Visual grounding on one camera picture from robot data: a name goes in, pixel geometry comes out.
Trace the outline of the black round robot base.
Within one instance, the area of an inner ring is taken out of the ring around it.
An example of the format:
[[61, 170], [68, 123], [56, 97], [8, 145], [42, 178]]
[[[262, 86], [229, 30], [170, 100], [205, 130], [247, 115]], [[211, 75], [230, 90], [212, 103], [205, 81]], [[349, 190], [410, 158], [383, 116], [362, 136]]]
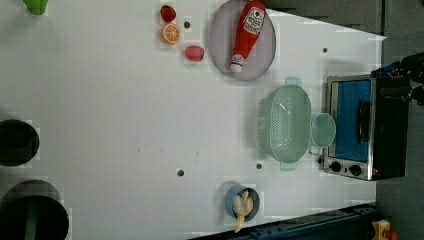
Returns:
[[46, 181], [16, 184], [1, 201], [1, 240], [66, 240], [70, 219], [60, 200]]

